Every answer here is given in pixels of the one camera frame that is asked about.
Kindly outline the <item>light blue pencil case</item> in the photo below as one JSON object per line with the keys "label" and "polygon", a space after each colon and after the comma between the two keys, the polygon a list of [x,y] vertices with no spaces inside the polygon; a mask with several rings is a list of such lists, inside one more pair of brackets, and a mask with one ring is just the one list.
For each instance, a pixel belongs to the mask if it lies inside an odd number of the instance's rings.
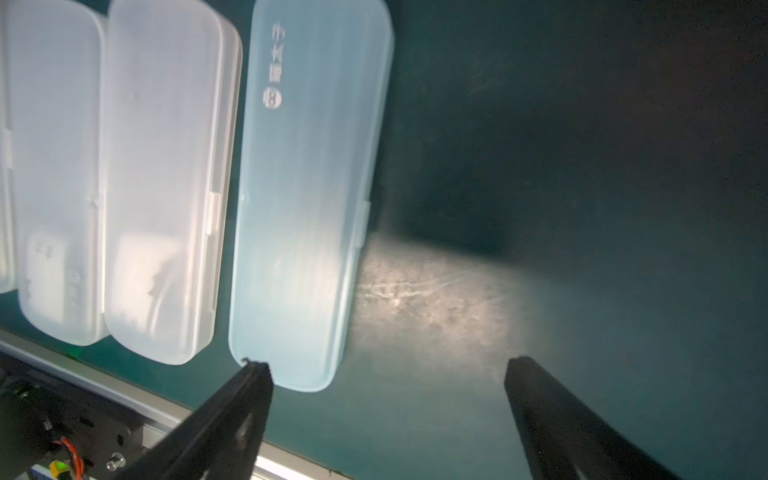
{"label": "light blue pencil case", "polygon": [[228,342],[286,389],[343,357],[393,50],[382,1],[254,6]]}

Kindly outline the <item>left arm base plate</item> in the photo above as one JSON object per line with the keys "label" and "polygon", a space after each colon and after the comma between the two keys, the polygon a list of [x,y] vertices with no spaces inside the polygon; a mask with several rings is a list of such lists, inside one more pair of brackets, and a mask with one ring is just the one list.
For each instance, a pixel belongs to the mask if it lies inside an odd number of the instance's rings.
{"label": "left arm base plate", "polygon": [[112,479],[143,454],[135,412],[1,355],[1,477],[36,465],[64,467],[66,479]]}

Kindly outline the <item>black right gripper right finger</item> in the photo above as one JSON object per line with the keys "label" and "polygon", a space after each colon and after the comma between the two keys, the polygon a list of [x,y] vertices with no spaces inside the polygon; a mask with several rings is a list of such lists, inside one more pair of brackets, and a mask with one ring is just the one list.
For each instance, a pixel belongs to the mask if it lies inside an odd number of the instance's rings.
{"label": "black right gripper right finger", "polygon": [[534,479],[675,479],[528,356],[508,361],[504,388]]}

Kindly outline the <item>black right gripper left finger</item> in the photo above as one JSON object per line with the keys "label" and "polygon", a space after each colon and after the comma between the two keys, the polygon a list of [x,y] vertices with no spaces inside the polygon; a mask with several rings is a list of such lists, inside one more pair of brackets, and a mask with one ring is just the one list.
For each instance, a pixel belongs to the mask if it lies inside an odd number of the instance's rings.
{"label": "black right gripper left finger", "polygon": [[274,383],[248,361],[222,388],[119,479],[249,479],[263,440]]}

